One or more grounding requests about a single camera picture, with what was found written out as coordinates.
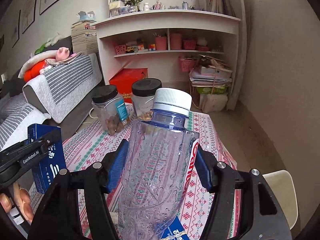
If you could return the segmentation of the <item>person's left hand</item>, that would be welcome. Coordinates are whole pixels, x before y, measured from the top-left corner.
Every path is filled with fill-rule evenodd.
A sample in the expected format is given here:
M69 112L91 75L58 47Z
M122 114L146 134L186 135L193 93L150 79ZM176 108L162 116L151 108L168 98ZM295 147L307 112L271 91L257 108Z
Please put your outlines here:
M30 224L33 220L34 214L33 209L30 205L31 200L28 191L22 188L18 182L14 182L13 194L14 203L16 204L25 220ZM1 193L1 206L6 213L9 213L12 209L12 201L4 193Z

